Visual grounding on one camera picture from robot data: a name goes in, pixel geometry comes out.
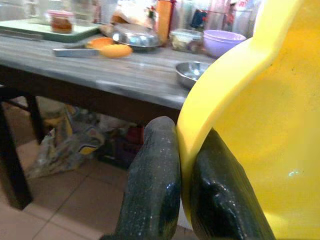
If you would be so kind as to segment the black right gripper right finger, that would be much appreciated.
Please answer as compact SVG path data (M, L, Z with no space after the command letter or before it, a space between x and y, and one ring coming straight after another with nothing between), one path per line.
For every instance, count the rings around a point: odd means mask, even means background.
M200 240L275 240L242 165L217 131L196 156L190 217Z

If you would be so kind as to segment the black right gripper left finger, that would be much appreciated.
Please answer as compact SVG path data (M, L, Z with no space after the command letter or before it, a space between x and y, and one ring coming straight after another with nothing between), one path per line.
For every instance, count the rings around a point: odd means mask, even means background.
M144 143L128 169L128 182L114 233L99 240L171 240L181 199L176 125L167 116L144 128Z

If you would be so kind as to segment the yellow plastic bowl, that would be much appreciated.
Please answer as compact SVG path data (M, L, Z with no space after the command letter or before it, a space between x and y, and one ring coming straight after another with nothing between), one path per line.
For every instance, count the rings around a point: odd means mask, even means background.
M253 36L189 92L177 121L187 218L211 130L243 166L275 237L320 240L320 0L264 0Z

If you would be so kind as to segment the crumpled printed plastic bag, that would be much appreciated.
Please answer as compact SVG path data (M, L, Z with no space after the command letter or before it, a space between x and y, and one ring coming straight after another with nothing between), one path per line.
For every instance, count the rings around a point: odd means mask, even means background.
M75 170L104 143L104 135L94 126L73 133L58 142L59 131L52 129L42 140L35 162L25 171L36 179Z

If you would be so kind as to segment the deep stainless steel bowl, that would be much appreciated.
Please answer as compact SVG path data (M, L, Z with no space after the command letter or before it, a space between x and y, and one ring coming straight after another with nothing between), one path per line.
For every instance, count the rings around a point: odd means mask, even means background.
M176 80L187 89L191 89L201 75L209 68L204 62L180 62L175 66Z

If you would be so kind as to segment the steel tongs with orange tips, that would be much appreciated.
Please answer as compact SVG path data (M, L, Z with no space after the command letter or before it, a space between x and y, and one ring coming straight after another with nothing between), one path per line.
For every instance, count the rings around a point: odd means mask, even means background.
M52 52L59 58L91 58L103 56L115 59L131 55L133 49L125 44L115 44L114 40L110 37L99 37L83 45L55 48Z

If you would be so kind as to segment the wide-rimmed shallow steel dish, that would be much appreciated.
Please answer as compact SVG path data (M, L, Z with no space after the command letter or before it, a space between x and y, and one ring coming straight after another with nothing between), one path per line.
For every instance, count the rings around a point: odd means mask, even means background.
M153 29L130 23L116 24L113 27L112 39L119 44L138 48L156 48L162 45Z

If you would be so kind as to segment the clear lidded food container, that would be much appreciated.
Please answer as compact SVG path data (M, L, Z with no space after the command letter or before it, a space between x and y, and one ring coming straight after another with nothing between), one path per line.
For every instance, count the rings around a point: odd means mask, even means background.
M198 54L203 46L203 33L178 28L169 33L169 41L175 51Z

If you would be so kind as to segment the purple plastic bowl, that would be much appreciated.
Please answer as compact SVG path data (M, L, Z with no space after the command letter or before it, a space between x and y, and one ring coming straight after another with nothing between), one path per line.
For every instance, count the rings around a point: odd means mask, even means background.
M247 38L241 34L224 30L205 30L203 32L203 46L206 53L217 59L245 41Z

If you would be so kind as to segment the orange squeeze sauce bottle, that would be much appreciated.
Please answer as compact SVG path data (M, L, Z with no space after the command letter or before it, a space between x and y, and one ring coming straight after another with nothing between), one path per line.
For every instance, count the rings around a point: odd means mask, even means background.
M157 32L161 45L165 45L168 41L172 12L175 3L176 0L157 0L155 8L157 13L155 30Z

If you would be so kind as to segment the tan bag of food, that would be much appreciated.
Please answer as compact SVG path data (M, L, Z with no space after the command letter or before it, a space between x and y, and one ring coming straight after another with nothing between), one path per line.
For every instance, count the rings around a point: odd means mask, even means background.
M111 18L112 23L128 23L150 27L149 8L134 3L118 4Z

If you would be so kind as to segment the dark blue jar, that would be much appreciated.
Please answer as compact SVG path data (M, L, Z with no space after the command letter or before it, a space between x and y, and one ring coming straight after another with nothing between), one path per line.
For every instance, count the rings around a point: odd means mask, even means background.
M207 18L207 14L208 14L207 10L196 9L193 14L190 26L194 29L202 28Z

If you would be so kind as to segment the small pink-lidded sauce jar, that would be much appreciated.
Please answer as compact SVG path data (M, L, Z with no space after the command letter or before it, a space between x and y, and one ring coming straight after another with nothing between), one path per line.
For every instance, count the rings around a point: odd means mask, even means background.
M52 32L58 34L71 34L73 32L74 14L65 10L47 11L48 21Z

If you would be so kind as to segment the pale green serving tray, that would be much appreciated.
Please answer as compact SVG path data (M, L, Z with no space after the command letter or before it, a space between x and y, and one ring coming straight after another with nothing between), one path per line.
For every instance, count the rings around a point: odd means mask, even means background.
M50 25L31 23L28 19L0 21L0 30L42 35L44 40L60 43L75 43L99 33L96 25L74 25L72 33L55 33L51 31Z

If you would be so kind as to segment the dark wooden table frame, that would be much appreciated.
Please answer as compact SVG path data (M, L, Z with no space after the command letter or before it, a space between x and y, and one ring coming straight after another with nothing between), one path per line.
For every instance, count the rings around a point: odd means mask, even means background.
M42 96L134 123L146 124L160 116L178 120L180 110L147 99L135 99L120 93L0 65L0 183L11 207L23 210L33 200L5 117L2 102L25 97L37 141L44 136L36 97Z

